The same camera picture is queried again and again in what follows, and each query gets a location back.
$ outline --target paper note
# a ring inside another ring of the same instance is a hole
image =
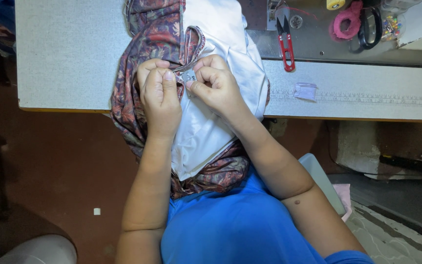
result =
[[[294,97],[299,99],[315,100],[317,85],[310,83],[296,83],[294,85]]]

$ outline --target red thread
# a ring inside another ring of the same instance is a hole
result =
[[[292,10],[297,10],[297,11],[301,11],[302,13],[304,13],[304,14],[306,14],[306,15],[313,15],[314,17],[315,17],[315,20],[318,20],[318,18],[314,15],[314,14],[311,14],[311,13],[308,13],[308,12],[305,12],[304,10],[301,10],[301,9],[297,9],[297,8],[290,8],[290,7],[285,7],[285,6],[280,6],[279,7],[279,9],[280,8],[283,8],[283,9],[292,9]]]

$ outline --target fingernail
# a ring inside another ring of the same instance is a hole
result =
[[[174,74],[171,72],[171,71],[166,71],[166,74],[164,75],[164,78],[167,80],[167,81],[172,81],[173,79],[175,79],[175,76],[174,76]]]

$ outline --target pink fabric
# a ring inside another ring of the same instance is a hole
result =
[[[341,203],[343,204],[343,207],[346,210],[345,215],[341,217],[343,222],[346,222],[346,220],[348,220],[349,216],[353,212],[353,209],[351,209],[351,195],[349,194],[349,186],[350,184],[333,184],[333,188],[335,189],[336,194],[338,195]]]
[[[359,31],[360,27],[360,10],[362,9],[362,1],[354,1],[346,10],[341,11],[335,18],[333,23],[333,32],[340,39],[352,39]],[[349,20],[351,23],[345,31],[341,31],[341,22]]]

